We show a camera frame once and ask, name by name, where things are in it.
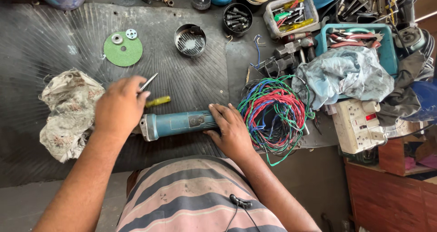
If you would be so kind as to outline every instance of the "power strip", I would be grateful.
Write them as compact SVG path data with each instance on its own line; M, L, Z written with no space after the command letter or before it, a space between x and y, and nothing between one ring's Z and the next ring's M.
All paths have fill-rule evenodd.
M333 105L335 130L343 152L355 154L386 141L376 113L378 102L349 99Z

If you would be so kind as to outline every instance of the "pink and gray striped shirt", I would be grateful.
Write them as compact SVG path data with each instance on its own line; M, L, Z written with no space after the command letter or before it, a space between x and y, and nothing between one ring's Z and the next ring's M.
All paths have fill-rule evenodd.
M260 231L286 231L258 201L240 168L230 159L213 156L172 159L142 170L128 195L117 231L222 232L236 211L230 194L252 202L247 211ZM228 231L257 229L239 208Z

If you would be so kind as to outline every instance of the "blue angle grinder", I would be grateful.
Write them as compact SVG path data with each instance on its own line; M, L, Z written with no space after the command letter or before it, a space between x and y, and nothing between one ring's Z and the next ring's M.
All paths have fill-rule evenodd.
M162 115L144 114L139 127L144 140L154 141L163 136L202 131L218 126L211 112L205 110Z

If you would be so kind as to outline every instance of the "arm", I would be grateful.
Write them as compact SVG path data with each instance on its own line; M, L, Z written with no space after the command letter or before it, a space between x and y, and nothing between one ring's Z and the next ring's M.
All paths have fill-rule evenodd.
M255 152L246 125L238 110L211 104L209 109L221 130L205 131L226 156L246 175L259 201L281 221L287 231L320 231L299 202L286 190Z
M139 76L122 78L97 101L95 131L77 162L36 224L35 232L94 231L115 160L143 113Z

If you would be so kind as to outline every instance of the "green cutting disc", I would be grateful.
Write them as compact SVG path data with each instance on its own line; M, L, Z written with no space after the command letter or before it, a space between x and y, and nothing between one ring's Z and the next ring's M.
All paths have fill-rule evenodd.
M123 37L121 44L114 44L111 40L112 35L120 34ZM117 66L134 65L142 56L141 41L136 38L134 40L128 39L126 32L119 31L111 34L103 45L103 52L106 58Z

